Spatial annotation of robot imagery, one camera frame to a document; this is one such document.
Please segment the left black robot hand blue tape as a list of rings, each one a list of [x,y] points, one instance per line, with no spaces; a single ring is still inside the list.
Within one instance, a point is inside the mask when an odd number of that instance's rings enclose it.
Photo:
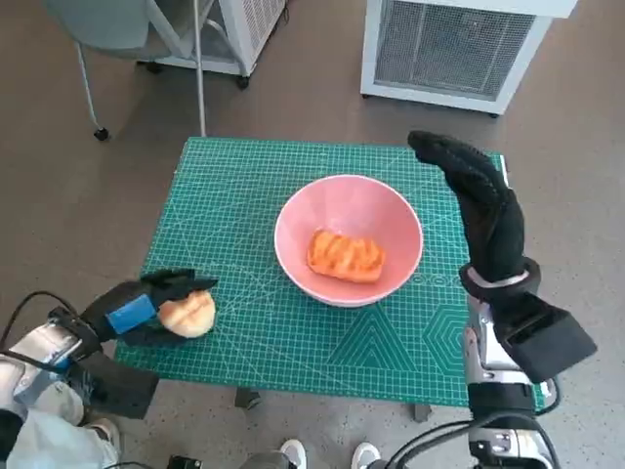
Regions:
[[[121,337],[128,345],[178,344],[199,338],[214,325],[214,278],[194,269],[164,269],[127,280],[98,297],[81,314],[103,342]]]

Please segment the right black knitted glove hand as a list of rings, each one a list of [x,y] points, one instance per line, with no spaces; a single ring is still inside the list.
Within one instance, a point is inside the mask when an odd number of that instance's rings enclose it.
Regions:
[[[524,218],[513,190],[479,149],[452,137],[412,131],[407,143],[416,158],[438,167],[456,195],[470,264],[487,282],[524,271]]]

